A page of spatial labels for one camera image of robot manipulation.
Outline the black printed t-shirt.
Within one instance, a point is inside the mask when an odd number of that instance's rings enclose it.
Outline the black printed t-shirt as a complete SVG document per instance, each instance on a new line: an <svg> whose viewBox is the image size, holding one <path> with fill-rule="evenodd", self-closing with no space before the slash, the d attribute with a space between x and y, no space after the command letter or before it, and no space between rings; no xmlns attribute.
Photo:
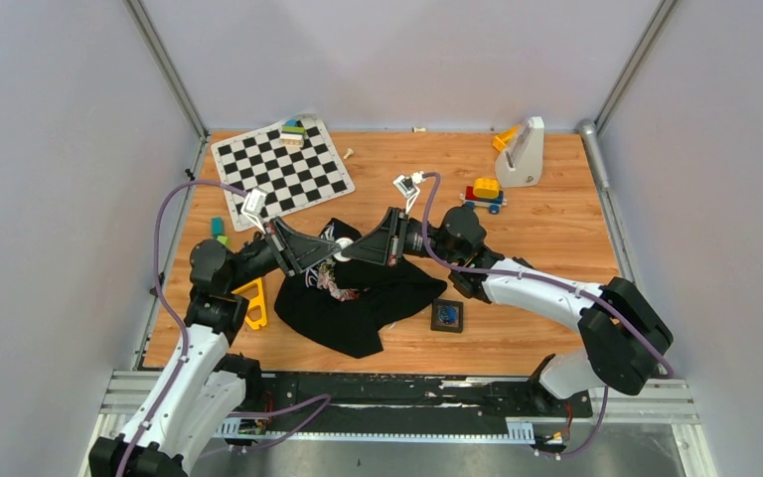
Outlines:
<svg viewBox="0 0 763 477"><path fill-rule="evenodd" d="M303 337L359 359L383 351L382 327L421 312L446 289L406 259L388 267L331 256L285 278L274 310Z"/></svg>

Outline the black square frame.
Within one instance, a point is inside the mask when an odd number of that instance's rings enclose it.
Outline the black square frame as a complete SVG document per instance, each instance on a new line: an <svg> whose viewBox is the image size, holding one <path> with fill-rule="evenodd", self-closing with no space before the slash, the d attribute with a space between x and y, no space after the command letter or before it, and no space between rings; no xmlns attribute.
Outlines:
<svg viewBox="0 0 763 477"><path fill-rule="evenodd" d="M430 329L432 331L462 333L464 306L460 301L435 299L432 302Z"/></svg>

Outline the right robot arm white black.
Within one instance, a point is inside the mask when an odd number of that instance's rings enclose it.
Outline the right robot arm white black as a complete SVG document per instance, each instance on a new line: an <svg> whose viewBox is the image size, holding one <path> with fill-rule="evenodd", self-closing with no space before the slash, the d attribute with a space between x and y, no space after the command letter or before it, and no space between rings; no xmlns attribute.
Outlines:
<svg viewBox="0 0 763 477"><path fill-rule="evenodd" d="M439 227L391 208L342 255L387 266L407 255L429 257L449 268L462 296L528 310L577 333L580 349L547 356L531 376L528 401L540 414L595 388L638 395L674 339L636 284L622 277L606 284L560 278L491 250L486 236L469 206L450 209Z"/></svg>

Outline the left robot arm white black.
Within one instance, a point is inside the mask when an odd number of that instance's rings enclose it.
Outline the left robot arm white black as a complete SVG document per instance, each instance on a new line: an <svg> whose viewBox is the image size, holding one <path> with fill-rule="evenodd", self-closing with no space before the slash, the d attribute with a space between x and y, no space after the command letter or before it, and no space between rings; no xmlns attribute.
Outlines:
<svg viewBox="0 0 763 477"><path fill-rule="evenodd" d="M172 361L114 437L88 453L93 476L187 476L236 407L257 408L264 383L257 360L229 353L249 302L236 290L271 271L301 274L339 253L332 240L307 236L281 219L237 252L215 238L191 251L190 304Z"/></svg>

